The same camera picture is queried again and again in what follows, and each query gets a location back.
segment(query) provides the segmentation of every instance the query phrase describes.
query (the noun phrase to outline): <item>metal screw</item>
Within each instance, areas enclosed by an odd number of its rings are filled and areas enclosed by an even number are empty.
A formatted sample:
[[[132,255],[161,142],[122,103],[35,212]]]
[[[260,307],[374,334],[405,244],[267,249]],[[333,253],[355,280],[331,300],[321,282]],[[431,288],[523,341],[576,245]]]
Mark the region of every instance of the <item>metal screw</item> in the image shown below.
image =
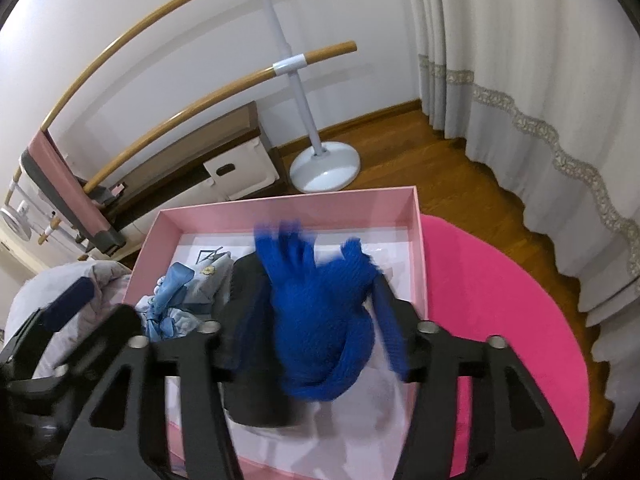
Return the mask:
[[[53,370],[53,374],[56,377],[62,377],[66,375],[68,371],[69,371],[69,365],[60,365],[60,366],[56,366],[56,369]]]
[[[127,343],[131,348],[144,348],[149,344],[149,338],[144,335],[135,335]]]
[[[435,334],[439,331],[440,327],[433,321],[421,321],[418,323],[418,332],[422,332],[423,334]]]
[[[503,349],[509,346],[507,340],[501,335],[492,335],[486,341],[489,343],[489,345],[497,349]]]
[[[217,321],[205,321],[198,327],[198,332],[201,334],[215,334],[220,328],[221,325]]]

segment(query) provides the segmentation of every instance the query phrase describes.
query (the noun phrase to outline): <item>pink mat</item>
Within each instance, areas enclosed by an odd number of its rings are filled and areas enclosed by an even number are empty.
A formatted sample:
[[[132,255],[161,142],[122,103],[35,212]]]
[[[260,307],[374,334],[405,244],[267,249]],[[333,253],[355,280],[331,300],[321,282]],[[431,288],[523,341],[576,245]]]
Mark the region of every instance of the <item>pink mat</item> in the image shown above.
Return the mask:
[[[551,297],[520,266],[441,218],[422,215],[429,317],[458,337],[504,336],[560,420],[580,456],[589,420],[589,383],[580,347]],[[464,471],[469,389],[459,394],[452,474]]]

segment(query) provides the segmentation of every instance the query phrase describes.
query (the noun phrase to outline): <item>blue bow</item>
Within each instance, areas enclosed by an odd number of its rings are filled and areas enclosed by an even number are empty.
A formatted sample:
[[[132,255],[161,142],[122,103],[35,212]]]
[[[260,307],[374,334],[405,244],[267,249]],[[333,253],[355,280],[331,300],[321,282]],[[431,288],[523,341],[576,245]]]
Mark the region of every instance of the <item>blue bow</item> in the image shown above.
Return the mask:
[[[149,310],[146,313],[146,335],[151,341],[161,341],[177,336],[175,321],[168,315],[169,309],[178,307],[187,294],[187,283],[194,277],[193,269],[183,264],[175,263],[166,273],[164,282],[159,286],[158,293],[149,300]]]

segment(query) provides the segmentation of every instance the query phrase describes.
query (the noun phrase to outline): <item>curtain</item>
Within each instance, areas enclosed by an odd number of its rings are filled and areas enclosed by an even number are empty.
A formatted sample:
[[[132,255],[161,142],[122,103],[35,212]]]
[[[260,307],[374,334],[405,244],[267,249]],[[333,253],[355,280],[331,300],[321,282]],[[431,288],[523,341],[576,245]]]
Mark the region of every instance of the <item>curtain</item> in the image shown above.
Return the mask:
[[[411,0],[423,111],[580,279],[619,433],[640,401],[640,38],[617,0]]]

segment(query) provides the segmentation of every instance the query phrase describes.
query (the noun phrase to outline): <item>pink box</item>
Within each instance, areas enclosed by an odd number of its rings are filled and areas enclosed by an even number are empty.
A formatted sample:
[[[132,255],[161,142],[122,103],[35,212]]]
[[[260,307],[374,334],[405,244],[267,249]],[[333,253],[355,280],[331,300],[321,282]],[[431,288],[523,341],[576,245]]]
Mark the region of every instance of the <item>pink box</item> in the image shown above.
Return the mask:
[[[173,262],[195,263],[189,258],[198,247],[242,245],[242,251],[232,253],[236,257],[252,252],[256,224],[277,226],[281,221],[295,220],[318,234],[317,257],[324,250],[339,250],[349,236],[361,238],[363,250],[387,274],[396,296],[411,301],[418,314],[426,317],[424,250],[415,187],[300,194],[163,210],[146,237],[124,301],[136,304],[142,296],[153,294],[158,277]]]

